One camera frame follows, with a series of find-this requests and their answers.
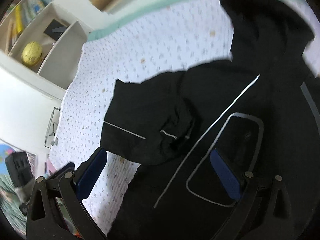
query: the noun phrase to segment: screw head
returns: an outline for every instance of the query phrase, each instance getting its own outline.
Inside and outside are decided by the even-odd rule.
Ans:
[[[275,176],[275,179],[276,179],[277,181],[281,181],[281,180],[282,180],[282,177],[281,177],[280,175],[276,175],[276,176]]]
[[[244,173],[244,175],[247,177],[247,178],[252,178],[253,177],[253,173],[251,171],[246,171]]]
[[[71,171],[67,172],[66,174],[64,174],[64,177],[66,179],[70,179],[72,177],[73,173]]]
[[[41,181],[43,181],[43,177],[42,176],[40,176],[40,177],[38,177],[37,179],[36,179],[36,182],[41,182]]]

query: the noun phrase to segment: bed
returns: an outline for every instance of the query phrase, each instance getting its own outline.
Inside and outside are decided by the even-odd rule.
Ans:
[[[315,39],[304,58],[317,75],[320,23],[305,0],[282,1],[314,31]],[[62,103],[56,143],[49,156],[53,166],[59,169],[74,162],[77,167],[99,146],[116,79],[140,83],[160,72],[187,70],[219,58],[231,60],[232,36],[231,21],[219,0],[160,0],[91,33]],[[105,234],[138,166],[108,153],[107,165],[89,198],[83,201]]]

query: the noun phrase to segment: book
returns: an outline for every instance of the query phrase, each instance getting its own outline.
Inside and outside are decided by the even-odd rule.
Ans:
[[[21,14],[21,20],[22,20],[23,29],[25,29],[28,26],[28,23],[27,23],[27,20],[26,20],[26,16],[24,15],[24,12],[23,12],[23,7],[21,7],[20,14]]]
[[[28,25],[32,21],[32,18],[30,16],[29,8],[28,8],[28,5],[26,2],[24,4],[22,4],[22,9],[23,9],[22,11],[24,13],[24,17],[25,17],[27,25]]]
[[[16,23],[13,22],[12,35],[11,35],[11,46],[12,47],[16,43],[16,40],[17,40],[17,27],[16,27]]]
[[[36,11],[35,11],[35,9],[33,8],[32,3],[31,3],[30,0],[28,0],[27,3],[28,3],[28,8],[29,8],[30,17],[31,17],[31,19],[33,20],[33,19],[36,17],[36,15],[37,15],[37,14],[36,14]]]
[[[41,0],[28,0],[33,9],[35,10],[36,14],[39,14],[43,8],[44,4]]]
[[[31,172],[35,176],[36,175],[36,165],[37,165],[37,155],[27,152],[27,156],[28,156],[28,160],[30,163]]]
[[[12,34],[12,27],[13,27],[13,19],[10,19],[8,29],[7,29],[7,39],[5,41],[5,53],[6,55],[9,54],[11,49],[11,34]]]
[[[15,26],[17,28],[17,36],[19,36],[24,27],[23,27],[23,23],[22,23],[22,19],[21,19],[21,5],[18,4],[14,10],[14,15],[16,17],[16,22],[15,22]]]

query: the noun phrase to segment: yellow ball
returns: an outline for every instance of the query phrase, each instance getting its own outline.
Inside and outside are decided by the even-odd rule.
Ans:
[[[41,55],[42,55],[41,45],[36,41],[32,41],[28,43],[23,49],[21,60],[26,67],[32,67],[38,64],[38,62],[41,59]]]

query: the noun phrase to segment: black hoodie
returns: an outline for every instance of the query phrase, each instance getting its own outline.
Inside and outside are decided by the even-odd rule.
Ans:
[[[174,146],[174,151],[170,149],[171,154],[157,158],[155,163],[150,163],[156,156],[155,151],[146,150],[143,154],[148,156],[138,155],[137,159],[137,155],[129,151],[129,159],[140,162],[141,166],[124,195],[108,234],[110,240],[207,240],[215,234],[232,208],[215,205],[190,192],[215,202],[231,203],[210,165],[210,158],[199,166],[189,182],[187,180],[234,112],[263,120],[264,136],[253,173],[268,179],[275,175],[283,177],[297,235],[320,199],[320,115],[317,109],[320,107],[320,81],[313,77],[301,57],[305,46],[313,39],[312,31],[292,9],[277,0],[220,2],[234,27],[232,62],[213,61],[187,72],[163,73],[146,81],[175,91],[181,100],[177,102],[183,102],[179,109],[187,120],[179,119],[184,124],[181,137],[186,139],[189,129],[192,132],[189,139],[182,139],[178,147]],[[117,83],[117,93],[111,104],[132,93],[133,86],[140,85],[122,83],[118,90]],[[138,103],[146,102],[140,97]],[[127,116],[123,117],[122,112],[117,118],[134,120],[136,112],[131,105],[126,107]],[[108,112],[105,120],[111,123],[116,113],[108,115]],[[103,126],[101,146],[122,155],[111,133],[106,132],[108,126],[107,123]],[[123,136],[117,141],[126,144],[125,139]]]

